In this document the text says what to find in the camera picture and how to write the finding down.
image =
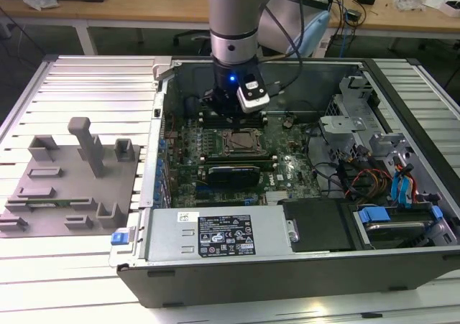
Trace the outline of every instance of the blue release tab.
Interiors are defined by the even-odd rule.
[[[439,221],[443,218],[443,212],[441,211],[441,208],[439,208],[437,205],[434,205],[431,208],[431,211],[433,212],[433,215],[436,218],[436,221]]]
[[[358,214],[362,223],[391,220],[385,207],[365,207]]]
[[[129,244],[129,232],[115,232],[112,233],[110,240],[112,245],[127,245]]]

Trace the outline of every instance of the warning label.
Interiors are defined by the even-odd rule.
[[[198,253],[202,257],[256,254],[251,216],[199,217]]]

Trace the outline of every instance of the wooden table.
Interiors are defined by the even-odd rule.
[[[60,1],[60,7],[36,11],[22,0],[0,0],[0,6],[21,24],[73,26],[85,55],[97,54],[89,27],[130,27],[165,29],[208,29],[207,0],[105,0],[102,3]],[[351,0],[345,6],[361,10]],[[426,7],[425,11],[398,11],[393,0],[376,0],[366,6],[365,23],[357,35],[379,37],[415,37],[426,39],[460,38],[460,19]],[[0,17],[0,23],[8,23]],[[339,10],[334,4],[331,21],[316,57],[323,57],[326,45],[339,24]]]
[[[425,7],[424,11],[398,11],[394,0],[376,0],[374,5],[364,5],[367,18],[356,30],[356,35],[370,37],[408,37],[422,39],[460,38],[460,19],[448,17],[437,9]],[[362,12],[362,8],[352,0],[344,0],[348,9]],[[340,14],[337,4],[333,4],[331,21],[314,57],[324,57],[327,45],[339,25]]]
[[[54,9],[37,11],[22,0],[0,0],[19,24],[75,27],[85,55],[97,55],[89,27],[208,29],[208,0],[59,0]],[[0,23],[11,23],[0,17]]]

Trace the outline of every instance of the gray post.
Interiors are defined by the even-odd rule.
[[[97,148],[94,144],[93,137],[89,132],[89,126],[91,122],[87,117],[73,117],[68,125],[68,130],[72,135],[75,135],[80,143],[81,149],[85,153],[86,160],[90,165],[94,176],[102,177],[104,170],[104,164],[102,158],[97,152]]]

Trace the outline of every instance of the motherboard chip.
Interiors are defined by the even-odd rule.
[[[232,132],[229,144],[232,146],[232,149],[254,149],[254,136],[249,131],[242,132]]]
[[[260,154],[259,132],[256,129],[224,131],[224,152],[227,155]]]

